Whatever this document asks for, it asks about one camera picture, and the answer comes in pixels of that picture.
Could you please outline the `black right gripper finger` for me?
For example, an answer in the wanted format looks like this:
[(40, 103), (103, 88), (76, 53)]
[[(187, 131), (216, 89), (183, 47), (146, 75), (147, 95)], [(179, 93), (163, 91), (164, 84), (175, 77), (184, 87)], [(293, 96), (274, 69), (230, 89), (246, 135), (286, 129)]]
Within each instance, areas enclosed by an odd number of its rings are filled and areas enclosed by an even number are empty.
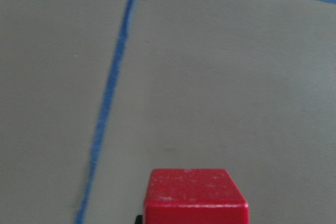
[(143, 216), (137, 215), (135, 218), (134, 224), (143, 224)]

